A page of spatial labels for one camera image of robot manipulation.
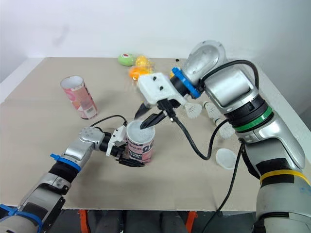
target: green ring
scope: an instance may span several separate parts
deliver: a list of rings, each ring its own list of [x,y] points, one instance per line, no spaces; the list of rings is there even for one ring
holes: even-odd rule
[[[270,106],[268,106],[267,110],[261,116],[259,116],[255,120],[247,123],[246,125],[242,125],[242,126],[239,126],[239,127],[234,127],[234,129],[237,132],[249,130],[249,129],[251,129],[251,128],[261,124],[265,119],[267,119],[270,116],[271,113],[272,113],[272,108]]]

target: green ball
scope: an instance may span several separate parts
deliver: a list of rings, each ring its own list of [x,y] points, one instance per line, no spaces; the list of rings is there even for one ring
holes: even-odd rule
[[[123,66],[130,67],[134,64],[135,59],[134,59],[133,55],[131,55],[129,53],[124,53],[118,57],[118,62]]]

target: black wire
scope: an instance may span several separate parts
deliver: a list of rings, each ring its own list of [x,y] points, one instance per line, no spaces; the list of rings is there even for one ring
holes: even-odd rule
[[[237,64],[244,64],[244,65],[248,65],[249,67],[251,67],[251,69],[253,70],[254,72],[254,78],[255,78],[255,87],[257,89],[259,89],[259,75],[258,75],[258,70],[256,68],[256,66],[254,65],[254,63],[250,62],[250,61],[247,61],[247,60],[235,60],[235,61],[232,61],[232,62],[228,62],[226,64],[223,64],[217,68],[215,68],[214,70],[212,70],[211,72],[207,73],[206,75],[204,75],[204,77],[200,80],[200,83],[202,85],[202,87],[205,86],[204,84],[204,81],[212,76],[213,74],[215,74],[216,72],[224,69],[224,68],[227,68],[227,67],[230,67],[230,66],[233,66],[233,65],[237,65]]]
[[[242,150],[244,148],[244,144],[242,143],[241,146],[240,146],[240,149],[239,149],[239,153],[238,153],[238,156],[237,156],[237,160],[235,162],[235,165],[234,165],[234,171],[233,171],[233,175],[232,175],[232,179],[231,179],[231,183],[230,183],[230,187],[229,187],[229,190],[228,190],[228,193],[225,197],[225,199],[223,200],[223,202],[221,203],[221,205],[218,207],[218,209],[216,210],[216,212],[212,215],[212,217],[207,221],[207,223],[205,224],[203,230],[202,230],[202,233],[205,232],[205,230],[207,229],[207,226],[209,225],[209,223],[213,220],[213,218],[221,211],[221,209],[223,208],[223,206],[225,205],[225,203],[227,202],[230,194],[231,194],[231,191],[232,191],[232,187],[233,187],[233,184],[234,184],[234,180],[235,180],[235,176],[237,174],[237,170],[238,170],[238,165],[239,165],[239,160],[240,160],[240,157],[241,157],[241,153],[242,153]]]
[[[93,127],[94,125],[97,125],[98,123],[101,123],[102,121],[108,120],[108,119],[113,118],[113,117],[121,117],[121,118],[124,120],[123,125],[124,125],[124,126],[127,125],[127,120],[125,119],[124,116],[121,116],[121,115],[112,115],[112,116],[108,116],[108,117],[106,117],[106,118],[104,118],[104,119],[101,119],[101,120],[99,120],[99,121],[96,121],[96,122],[95,122],[94,124],[92,124],[90,127]]]
[[[188,139],[191,147],[193,148],[193,150],[195,151],[195,153],[197,155],[199,155],[202,159],[204,160],[209,160],[212,154],[212,147],[213,147],[213,142],[214,142],[214,138],[216,136],[216,133],[218,132],[218,130],[220,129],[220,127],[222,127],[226,122],[228,122],[228,119],[222,121],[214,130],[212,137],[210,138],[209,141],[209,146],[208,146],[208,152],[207,152],[207,156],[203,155],[199,149],[196,147],[190,133],[188,132],[188,130],[186,129],[186,127],[179,121],[179,119],[176,116],[172,117],[173,120],[177,123],[177,125],[181,128],[181,130],[184,132],[186,138]]]

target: beige table surface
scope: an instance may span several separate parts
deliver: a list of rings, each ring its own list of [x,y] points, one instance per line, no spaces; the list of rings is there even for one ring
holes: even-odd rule
[[[176,63],[174,59],[153,61],[158,71],[166,73]],[[49,155],[61,154],[83,127],[113,114],[133,119],[141,100],[127,72],[128,68],[120,66],[116,59],[46,58],[28,75],[0,106],[0,202],[17,205],[54,164]],[[70,75],[84,78],[99,109],[94,119],[80,119],[61,89],[60,81]],[[207,153],[215,126],[206,112],[190,120],[179,109],[178,116],[198,148]],[[115,118],[100,126],[111,129],[121,123]],[[119,165],[113,157],[93,152],[65,196],[65,208],[215,210],[232,176],[232,170],[216,164],[215,153],[222,147],[237,153],[237,137],[223,141],[217,136],[212,158],[204,161],[192,151],[177,125],[165,119],[155,128],[152,162],[146,167],[130,168]],[[310,171],[307,162],[305,173],[309,178]],[[258,180],[248,174],[242,161],[224,210],[255,210],[258,188]]]

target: white lid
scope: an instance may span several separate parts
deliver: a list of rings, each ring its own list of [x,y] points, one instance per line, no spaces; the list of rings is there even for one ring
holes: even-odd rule
[[[216,153],[216,162],[225,169],[234,169],[236,160],[237,156],[231,150],[220,148]]]

